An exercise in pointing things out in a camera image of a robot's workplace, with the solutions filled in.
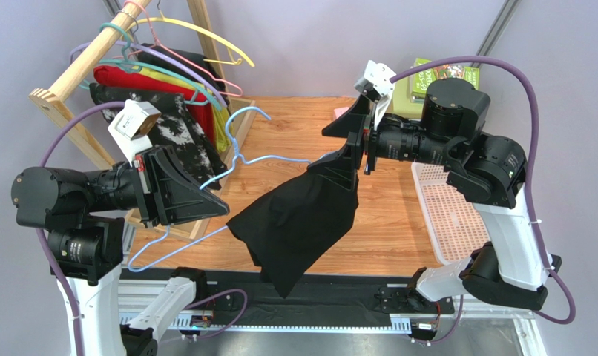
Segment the plain black trousers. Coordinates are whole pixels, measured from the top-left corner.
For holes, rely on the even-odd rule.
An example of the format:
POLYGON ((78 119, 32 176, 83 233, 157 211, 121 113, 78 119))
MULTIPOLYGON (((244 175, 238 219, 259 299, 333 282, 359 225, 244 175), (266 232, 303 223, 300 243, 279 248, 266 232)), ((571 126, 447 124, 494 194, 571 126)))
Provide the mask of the plain black trousers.
POLYGON ((305 272, 353 227, 358 189, 310 172, 264 194, 226 223, 265 281, 286 298, 305 272))

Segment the black white-patterned trousers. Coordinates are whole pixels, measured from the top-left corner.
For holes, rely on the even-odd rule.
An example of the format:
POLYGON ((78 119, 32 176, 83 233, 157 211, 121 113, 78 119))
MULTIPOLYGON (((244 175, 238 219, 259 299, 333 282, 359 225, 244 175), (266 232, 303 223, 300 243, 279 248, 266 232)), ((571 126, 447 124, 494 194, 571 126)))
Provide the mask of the black white-patterned trousers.
POLYGON ((185 171, 199 183, 204 183, 228 170, 197 118, 188 112, 183 95, 97 83, 91 83, 89 91, 96 105, 128 99, 150 102, 161 113, 161 117, 148 134, 152 144, 170 145, 185 171))

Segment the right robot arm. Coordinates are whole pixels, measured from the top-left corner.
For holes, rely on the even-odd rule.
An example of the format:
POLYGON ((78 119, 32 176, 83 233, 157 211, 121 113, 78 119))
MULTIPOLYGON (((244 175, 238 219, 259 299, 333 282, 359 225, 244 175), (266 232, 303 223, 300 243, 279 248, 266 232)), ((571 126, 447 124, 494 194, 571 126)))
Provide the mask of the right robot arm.
POLYGON ((562 260, 536 242, 525 197, 528 159, 516 141, 483 130, 490 97, 463 79, 432 82, 419 120, 384 119, 375 124, 369 101, 360 97, 350 112, 323 134, 346 137, 336 153, 308 170, 345 188, 357 185, 357 172, 370 173, 377 159, 440 166, 447 184, 471 203, 489 240, 469 257, 439 268, 420 268, 404 294, 421 311, 458 294, 497 306, 540 310, 548 296, 545 266, 562 260))

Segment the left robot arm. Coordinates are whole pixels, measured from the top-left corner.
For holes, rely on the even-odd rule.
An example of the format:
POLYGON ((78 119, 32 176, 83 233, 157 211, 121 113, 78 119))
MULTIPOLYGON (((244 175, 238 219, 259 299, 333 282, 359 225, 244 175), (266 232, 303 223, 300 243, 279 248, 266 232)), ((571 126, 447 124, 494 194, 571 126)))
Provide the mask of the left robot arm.
POLYGON ((11 197, 19 225, 45 242, 64 295, 73 355, 155 355, 185 306, 206 293, 206 274, 178 268, 134 319, 119 319, 125 220, 108 211, 138 209, 149 226, 223 216, 228 205, 202 188, 174 149, 158 146, 106 171, 31 167, 15 179, 11 197))

